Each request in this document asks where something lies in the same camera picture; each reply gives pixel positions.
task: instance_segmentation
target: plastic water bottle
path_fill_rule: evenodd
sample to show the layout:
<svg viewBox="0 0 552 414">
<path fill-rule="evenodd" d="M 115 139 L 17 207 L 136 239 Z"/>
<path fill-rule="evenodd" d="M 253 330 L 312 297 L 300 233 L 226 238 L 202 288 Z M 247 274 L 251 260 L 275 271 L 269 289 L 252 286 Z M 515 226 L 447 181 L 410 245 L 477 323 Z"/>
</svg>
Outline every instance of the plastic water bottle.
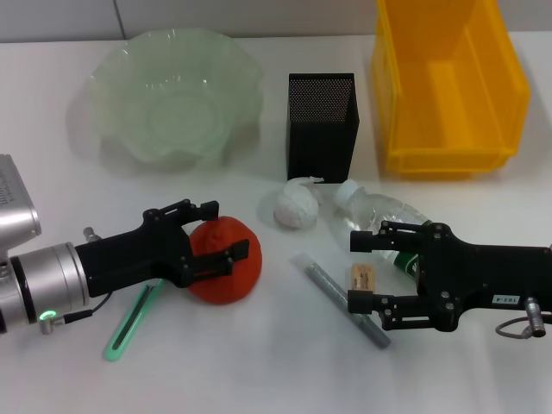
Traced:
<svg viewBox="0 0 552 414">
<path fill-rule="evenodd" d="M 339 187 L 335 202 L 338 207 L 336 215 L 341 233 L 338 236 L 338 242 L 346 246 L 347 250 L 349 250 L 350 232 L 354 230 L 377 233 L 383 221 L 409 224 L 431 223 L 428 217 L 408 204 L 382 194 L 368 194 L 352 179 L 348 179 Z M 394 250 L 377 252 L 403 272 L 416 278 L 417 254 Z"/>
</svg>

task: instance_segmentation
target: bottle cap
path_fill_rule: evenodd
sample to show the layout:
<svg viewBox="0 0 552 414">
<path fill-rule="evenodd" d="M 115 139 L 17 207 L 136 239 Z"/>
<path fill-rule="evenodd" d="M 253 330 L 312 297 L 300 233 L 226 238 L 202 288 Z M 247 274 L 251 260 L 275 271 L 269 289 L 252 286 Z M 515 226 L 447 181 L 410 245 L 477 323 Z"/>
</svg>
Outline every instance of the bottle cap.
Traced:
<svg viewBox="0 0 552 414">
<path fill-rule="evenodd" d="M 348 179 L 337 189 L 336 196 L 334 198 L 335 203 L 342 209 L 347 209 L 348 201 L 361 186 L 353 179 Z"/>
</svg>

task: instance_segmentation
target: green plastic tool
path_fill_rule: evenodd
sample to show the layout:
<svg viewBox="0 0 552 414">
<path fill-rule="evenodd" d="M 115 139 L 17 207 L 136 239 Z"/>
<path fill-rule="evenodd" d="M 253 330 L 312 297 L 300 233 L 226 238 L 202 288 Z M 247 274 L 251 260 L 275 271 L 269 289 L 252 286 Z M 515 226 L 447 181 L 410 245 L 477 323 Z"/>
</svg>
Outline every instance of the green plastic tool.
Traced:
<svg viewBox="0 0 552 414">
<path fill-rule="evenodd" d="M 146 316 L 147 311 L 159 296 L 161 287 L 164 284 L 163 279 L 152 280 L 148 282 L 141 291 L 140 296 L 135 302 L 130 312 L 122 320 L 121 324 L 111 337 L 110 341 L 103 351 L 103 357 L 107 361 L 117 361 L 121 358 L 124 350 L 129 345 L 141 320 Z"/>
</svg>

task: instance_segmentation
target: bottle label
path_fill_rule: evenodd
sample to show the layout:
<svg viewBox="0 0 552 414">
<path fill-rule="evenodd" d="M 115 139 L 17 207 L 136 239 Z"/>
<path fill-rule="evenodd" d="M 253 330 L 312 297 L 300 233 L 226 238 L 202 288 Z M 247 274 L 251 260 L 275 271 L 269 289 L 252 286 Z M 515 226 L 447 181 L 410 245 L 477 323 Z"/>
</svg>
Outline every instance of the bottle label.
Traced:
<svg viewBox="0 0 552 414">
<path fill-rule="evenodd" d="M 428 226 L 432 224 L 431 220 L 428 220 L 423 226 Z M 393 265 L 398 267 L 400 270 L 411 276 L 413 279 L 416 279 L 417 275 L 417 254 L 413 253 L 404 253 L 398 252 Z"/>
</svg>

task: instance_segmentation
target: gray tube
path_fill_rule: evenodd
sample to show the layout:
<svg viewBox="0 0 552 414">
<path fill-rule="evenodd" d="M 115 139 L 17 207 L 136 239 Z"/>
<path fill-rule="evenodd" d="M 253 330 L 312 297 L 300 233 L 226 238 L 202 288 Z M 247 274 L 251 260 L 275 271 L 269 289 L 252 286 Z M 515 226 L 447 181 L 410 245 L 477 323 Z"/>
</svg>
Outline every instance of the gray tube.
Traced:
<svg viewBox="0 0 552 414">
<path fill-rule="evenodd" d="M 376 325 L 368 315 L 357 315 L 347 311 L 347 294 L 343 289 L 307 254 L 300 254 L 290 260 L 337 305 L 339 309 L 379 348 L 391 344 L 389 337 Z"/>
</svg>

